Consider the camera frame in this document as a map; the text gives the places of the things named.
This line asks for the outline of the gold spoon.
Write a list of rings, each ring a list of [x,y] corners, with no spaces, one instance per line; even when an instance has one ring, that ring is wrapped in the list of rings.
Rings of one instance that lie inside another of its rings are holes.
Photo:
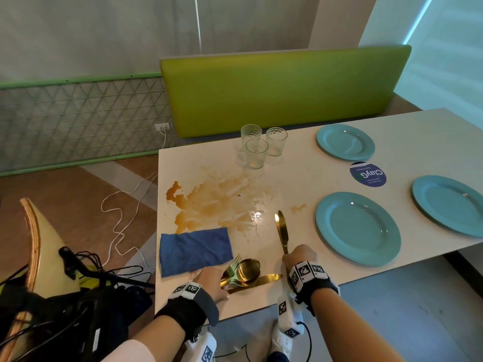
[[[256,259],[242,260],[234,275],[226,281],[225,286],[247,287],[260,277],[261,265]]]

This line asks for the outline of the green framed mesh railing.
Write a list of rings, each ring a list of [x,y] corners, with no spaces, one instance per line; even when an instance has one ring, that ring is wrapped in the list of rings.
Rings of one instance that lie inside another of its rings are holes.
[[[158,132],[156,123],[168,122]],[[0,83],[0,176],[156,153],[179,142],[160,72]]]

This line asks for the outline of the brown liquid spill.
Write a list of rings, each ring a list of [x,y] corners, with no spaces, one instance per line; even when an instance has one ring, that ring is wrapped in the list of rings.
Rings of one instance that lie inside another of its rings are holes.
[[[232,237],[257,236],[283,211],[299,216],[309,201],[282,180],[208,172],[193,182],[165,180],[158,195],[158,230],[181,234],[226,228]]]

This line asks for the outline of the wooden chair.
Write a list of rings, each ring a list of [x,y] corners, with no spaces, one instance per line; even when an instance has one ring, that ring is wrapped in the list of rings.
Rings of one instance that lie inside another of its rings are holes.
[[[51,321],[62,316],[68,302],[84,295],[76,271],[65,273],[59,250],[64,241],[51,223],[28,198],[20,201],[30,238],[26,283],[24,286],[5,285],[0,295],[0,318],[13,311],[24,311],[31,317],[33,330],[7,347],[0,362],[77,362],[83,341],[86,319],[73,327]]]

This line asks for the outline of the clear dimpled drinking glass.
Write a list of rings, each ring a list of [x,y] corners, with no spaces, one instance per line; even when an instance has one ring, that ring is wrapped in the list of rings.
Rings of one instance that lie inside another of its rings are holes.
[[[246,124],[241,128],[240,134],[242,151],[246,152],[246,143],[251,139],[260,139],[262,128],[256,124]]]
[[[261,169],[265,164],[269,144],[261,138],[249,139],[245,143],[246,162],[251,169]]]
[[[266,140],[268,142],[268,155],[278,157],[282,155],[288,133],[281,127],[271,127],[266,131]]]

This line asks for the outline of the blue cloth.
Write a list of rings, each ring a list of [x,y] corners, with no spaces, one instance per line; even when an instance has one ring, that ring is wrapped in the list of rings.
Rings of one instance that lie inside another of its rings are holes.
[[[222,265],[233,259],[228,228],[180,234],[162,233],[159,263],[162,278]]]

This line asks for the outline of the round blue sticker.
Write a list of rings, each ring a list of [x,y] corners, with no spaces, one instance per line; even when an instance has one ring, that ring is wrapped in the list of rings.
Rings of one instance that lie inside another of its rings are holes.
[[[349,170],[357,182],[368,187],[382,187],[387,182],[385,172],[375,164],[356,162],[350,166]]]

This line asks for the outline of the green bench backrest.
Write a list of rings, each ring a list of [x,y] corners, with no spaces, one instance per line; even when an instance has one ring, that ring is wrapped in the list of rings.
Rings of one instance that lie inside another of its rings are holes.
[[[160,60],[178,137],[348,120],[382,113],[412,48],[214,54]]]

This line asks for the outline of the person's left forearm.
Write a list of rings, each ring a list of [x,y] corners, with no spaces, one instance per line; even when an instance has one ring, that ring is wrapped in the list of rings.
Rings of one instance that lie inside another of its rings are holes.
[[[160,310],[156,318],[132,340],[147,350],[145,361],[173,362],[191,330],[191,323],[184,312],[168,308]]]

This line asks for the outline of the teal plate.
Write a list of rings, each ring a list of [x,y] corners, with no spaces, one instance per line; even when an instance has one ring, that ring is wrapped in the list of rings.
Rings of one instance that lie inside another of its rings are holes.
[[[335,252],[366,267],[383,267],[401,250],[401,234],[393,217],[361,194],[328,194],[316,207],[315,222]]]
[[[483,194],[455,179],[426,175],[416,178],[412,194],[433,220],[456,232],[483,238]]]
[[[366,161],[376,150],[374,141],[367,133],[341,123],[321,127],[316,134],[316,141],[324,152],[352,162]]]

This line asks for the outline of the gold table knife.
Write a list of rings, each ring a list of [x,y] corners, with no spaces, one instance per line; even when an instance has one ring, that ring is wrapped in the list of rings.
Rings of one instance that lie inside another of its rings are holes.
[[[273,283],[273,282],[280,280],[282,278],[283,278],[282,274],[268,274],[268,275],[260,276],[255,281],[251,281],[251,282],[249,282],[247,284],[243,284],[243,285],[237,285],[234,288],[228,289],[227,292],[229,294],[233,294],[233,293],[236,293],[236,292],[249,290],[249,289],[252,289],[252,288],[256,288],[256,287],[259,287],[259,286],[263,286],[263,285],[266,285],[266,284]]]
[[[288,231],[287,231],[287,224],[283,213],[279,210],[277,213],[274,214],[276,228],[279,234],[279,238],[283,247],[284,255],[289,253],[288,251]]]

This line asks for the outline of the person's left hand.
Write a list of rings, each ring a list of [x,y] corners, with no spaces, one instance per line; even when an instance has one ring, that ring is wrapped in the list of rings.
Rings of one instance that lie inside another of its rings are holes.
[[[217,267],[205,267],[203,268],[193,281],[201,285],[209,296],[212,298],[214,303],[219,303],[216,301],[216,290],[220,289],[220,282],[223,271]]]

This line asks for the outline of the person's right forearm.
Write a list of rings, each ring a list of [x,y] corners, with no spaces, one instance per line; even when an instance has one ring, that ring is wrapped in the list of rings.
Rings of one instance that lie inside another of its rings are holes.
[[[311,306],[333,362],[405,362],[332,289],[315,290]]]

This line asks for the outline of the white sleeve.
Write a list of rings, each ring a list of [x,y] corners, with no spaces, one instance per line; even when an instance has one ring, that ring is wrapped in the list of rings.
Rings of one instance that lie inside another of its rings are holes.
[[[155,359],[145,344],[130,339],[124,341],[100,362],[155,362]]]

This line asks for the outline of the gold fork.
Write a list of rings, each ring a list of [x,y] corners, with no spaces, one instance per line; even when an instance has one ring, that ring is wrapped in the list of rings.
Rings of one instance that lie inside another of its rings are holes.
[[[242,261],[242,257],[240,254],[238,254],[231,264],[226,268],[224,271],[221,282],[220,282],[220,287],[223,289],[225,286],[229,285],[231,281],[235,278],[235,275],[237,274],[239,265]]]

